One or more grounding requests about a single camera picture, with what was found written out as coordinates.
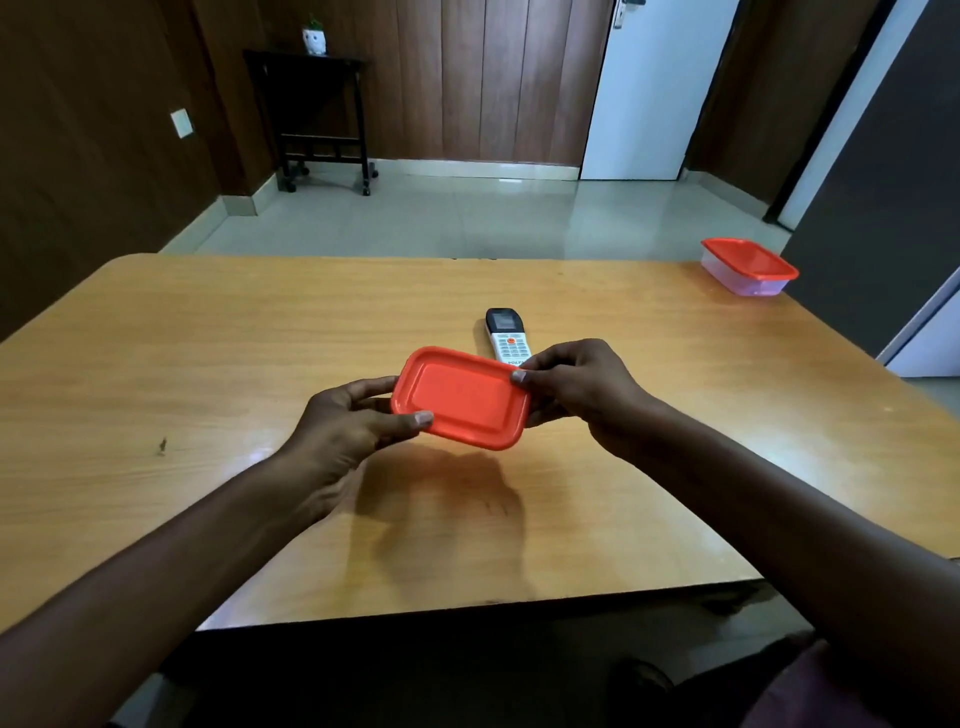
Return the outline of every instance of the white door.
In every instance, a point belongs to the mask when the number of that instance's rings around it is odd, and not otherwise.
[[[677,179],[737,3],[617,0],[581,179]]]

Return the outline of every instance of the dark wooden side table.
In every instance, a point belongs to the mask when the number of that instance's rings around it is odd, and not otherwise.
[[[363,195],[370,196],[370,180],[378,172],[367,156],[367,131],[364,123],[360,72],[362,59],[343,56],[310,56],[286,51],[245,50],[244,58],[258,90],[261,112],[274,141],[276,155],[283,168],[283,188],[297,191],[297,174],[307,174],[306,162],[332,161],[359,164],[363,172]],[[319,96],[353,83],[357,136],[330,136],[301,133],[302,116],[309,112],[316,91]],[[333,154],[317,154],[318,146],[332,147]],[[343,147],[359,147],[360,156],[348,156]]]

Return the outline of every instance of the red container lid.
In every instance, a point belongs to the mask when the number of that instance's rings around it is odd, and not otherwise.
[[[453,349],[423,347],[410,354],[396,382],[391,409],[427,409],[427,432],[478,448],[506,449],[523,434],[530,394],[510,381],[516,367]]]
[[[793,280],[800,271],[753,240],[711,237],[703,246],[741,276],[754,280]]]

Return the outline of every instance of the wooden table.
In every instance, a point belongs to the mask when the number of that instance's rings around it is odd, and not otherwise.
[[[960,556],[960,424],[786,296],[692,263],[136,255],[0,346],[0,627],[274,451],[312,393],[425,344],[490,354],[490,306],[535,350],[607,339],[655,395]],[[499,453],[422,436],[358,479],[206,626],[757,576],[572,420]]]

